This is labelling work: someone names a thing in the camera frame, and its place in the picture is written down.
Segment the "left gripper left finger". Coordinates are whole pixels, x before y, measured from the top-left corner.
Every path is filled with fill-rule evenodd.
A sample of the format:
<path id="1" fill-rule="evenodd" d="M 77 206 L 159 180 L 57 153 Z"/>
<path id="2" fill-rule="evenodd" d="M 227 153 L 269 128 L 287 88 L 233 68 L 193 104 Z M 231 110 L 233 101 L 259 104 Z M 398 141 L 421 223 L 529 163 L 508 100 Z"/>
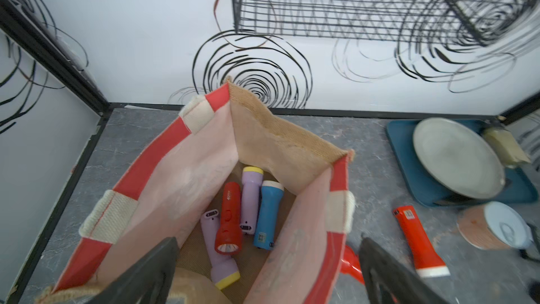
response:
<path id="1" fill-rule="evenodd" d="M 90 303 L 166 303 L 179 253 L 174 237 L 163 239 Z"/>

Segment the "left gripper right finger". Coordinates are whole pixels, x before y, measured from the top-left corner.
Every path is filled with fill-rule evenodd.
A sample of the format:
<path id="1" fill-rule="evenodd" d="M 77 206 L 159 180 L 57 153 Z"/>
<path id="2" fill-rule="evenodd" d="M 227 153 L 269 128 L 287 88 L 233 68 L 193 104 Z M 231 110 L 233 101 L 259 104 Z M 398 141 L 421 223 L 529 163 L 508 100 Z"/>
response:
<path id="1" fill-rule="evenodd" d="M 361 242 L 359 263 L 370 303 L 446 302 L 370 238 Z"/>

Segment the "red flashlight white rim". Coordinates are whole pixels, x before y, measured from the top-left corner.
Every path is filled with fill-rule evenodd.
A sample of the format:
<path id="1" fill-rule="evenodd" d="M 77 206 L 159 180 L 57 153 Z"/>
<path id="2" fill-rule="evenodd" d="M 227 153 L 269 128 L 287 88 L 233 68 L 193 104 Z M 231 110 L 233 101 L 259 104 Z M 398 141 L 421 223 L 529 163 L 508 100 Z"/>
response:
<path id="1" fill-rule="evenodd" d="M 450 271 L 437 254 L 412 205 L 395 208 L 393 215 L 399 222 L 413 257 L 416 273 L 421 278 L 448 277 Z"/>

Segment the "purple flashlight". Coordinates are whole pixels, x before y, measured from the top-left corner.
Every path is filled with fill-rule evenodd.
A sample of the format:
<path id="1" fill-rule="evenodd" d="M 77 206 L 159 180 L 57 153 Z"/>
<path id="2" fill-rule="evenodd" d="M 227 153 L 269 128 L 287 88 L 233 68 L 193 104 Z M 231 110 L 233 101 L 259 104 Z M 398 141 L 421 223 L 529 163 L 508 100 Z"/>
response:
<path id="1" fill-rule="evenodd" d="M 240 211 L 240 228 L 244 234 L 255 234 L 263 178 L 264 171 L 261 168 L 255 166 L 244 167 Z"/>
<path id="2" fill-rule="evenodd" d="M 215 249 L 219 225 L 218 209 L 212 209 L 202 214 L 201 229 L 211 263 L 210 278 L 219 290 L 223 290 L 240 279 L 240 272 L 236 261 L 231 256 L 218 253 Z"/>

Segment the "red jute tote bag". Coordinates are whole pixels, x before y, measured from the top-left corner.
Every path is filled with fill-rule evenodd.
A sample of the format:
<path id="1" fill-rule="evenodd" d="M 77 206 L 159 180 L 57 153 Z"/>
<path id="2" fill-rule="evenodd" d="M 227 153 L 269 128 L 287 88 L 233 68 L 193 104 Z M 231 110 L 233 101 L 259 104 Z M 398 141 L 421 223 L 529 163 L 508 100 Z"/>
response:
<path id="1" fill-rule="evenodd" d="M 180 250 L 169 297 L 185 303 L 327 303 L 352 226 L 345 151 L 274 116 L 232 83 L 192 98 L 131 164 L 80 227 L 80 243 L 56 285 L 37 303 L 94 297 L 163 239 Z M 241 165 L 281 183 L 273 251 L 245 248 L 240 280 L 219 290 L 210 279 L 202 214 Z"/>

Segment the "blue flashlight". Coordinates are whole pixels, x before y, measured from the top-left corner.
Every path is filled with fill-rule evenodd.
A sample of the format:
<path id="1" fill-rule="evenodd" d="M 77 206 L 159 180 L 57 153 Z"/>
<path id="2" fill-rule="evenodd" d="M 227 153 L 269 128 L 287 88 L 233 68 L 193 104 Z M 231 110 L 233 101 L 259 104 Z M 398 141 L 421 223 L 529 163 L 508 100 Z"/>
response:
<path id="1" fill-rule="evenodd" d="M 281 199 L 284 196 L 284 186 L 278 182 L 264 180 L 261 187 L 261 204 L 254 237 L 254 246 L 259 249 L 272 251 L 274 236 Z"/>

